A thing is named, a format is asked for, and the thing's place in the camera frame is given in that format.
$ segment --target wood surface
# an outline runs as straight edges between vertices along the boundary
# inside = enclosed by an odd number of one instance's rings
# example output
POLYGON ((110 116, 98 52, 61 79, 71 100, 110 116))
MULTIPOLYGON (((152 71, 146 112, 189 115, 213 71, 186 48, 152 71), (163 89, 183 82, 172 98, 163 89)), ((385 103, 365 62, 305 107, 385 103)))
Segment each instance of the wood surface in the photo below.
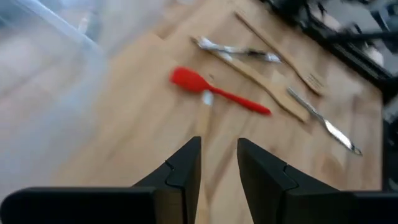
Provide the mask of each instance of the wood surface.
POLYGON ((239 179, 238 137, 337 189, 380 189, 382 99, 377 88, 257 0, 171 2, 164 11, 165 19, 124 45, 109 59, 107 73, 84 82, 87 88, 75 88, 86 77, 54 75, 51 69, 10 81, 0 93, 0 177, 7 180, 0 183, 2 198, 32 185, 128 187, 151 173, 195 135, 201 96, 169 83, 177 65, 212 74, 217 87, 273 113, 261 116, 215 96, 202 164, 210 223, 252 223, 239 179), (191 35, 204 35, 225 45, 270 50, 235 10, 257 20, 289 54, 321 75, 328 94, 314 95, 287 64, 240 60, 304 96, 363 157, 349 153, 317 121, 301 123, 253 81, 192 44, 191 35), (81 97, 87 91, 90 97, 81 97))
MULTIPOLYGON (((322 21, 325 25, 327 25, 329 28, 334 29, 336 31, 340 29, 344 29, 344 26, 342 26, 334 17, 331 15, 325 13, 323 16, 320 12, 319 9, 312 9, 311 10, 312 15, 322 21)), ((378 51, 373 46, 364 46, 362 48, 362 51, 365 55, 367 55, 370 59, 372 59, 374 62, 378 63, 380 66, 383 67, 384 65, 384 57, 383 54, 378 51)))

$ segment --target plastic container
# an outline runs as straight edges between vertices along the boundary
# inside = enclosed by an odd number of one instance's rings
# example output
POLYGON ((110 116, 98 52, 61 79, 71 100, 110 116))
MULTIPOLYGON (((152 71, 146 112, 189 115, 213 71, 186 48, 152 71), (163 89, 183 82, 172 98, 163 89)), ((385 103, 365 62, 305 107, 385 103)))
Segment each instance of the plastic container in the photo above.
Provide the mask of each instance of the plastic container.
POLYGON ((0 3, 0 201, 48 185, 95 132, 100 48, 36 0, 0 3))
POLYGON ((40 1, 71 26, 85 32, 107 55, 113 55, 154 27, 173 0, 40 1))

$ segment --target silicone spatula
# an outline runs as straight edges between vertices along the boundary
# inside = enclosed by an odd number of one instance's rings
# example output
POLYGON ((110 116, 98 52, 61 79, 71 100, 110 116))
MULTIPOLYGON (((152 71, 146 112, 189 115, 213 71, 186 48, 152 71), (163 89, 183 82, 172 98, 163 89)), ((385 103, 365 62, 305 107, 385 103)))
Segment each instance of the silicone spatula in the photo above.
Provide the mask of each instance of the silicone spatula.
POLYGON ((268 108, 253 101, 241 98, 240 96, 228 93, 222 89, 215 88, 212 85, 210 85, 208 82, 206 82, 206 80, 202 78, 199 74, 184 67, 177 67, 173 71, 170 77, 170 81, 186 90, 197 93, 200 93, 204 90, 210 90, 213 93, 217 93, 225 98, 228 98, 230 100, 239 103, 240 105, 246 107, 247 109, 256 111, 260 114, 265 114, 265 115, 271 114, 271 111, 268 108))

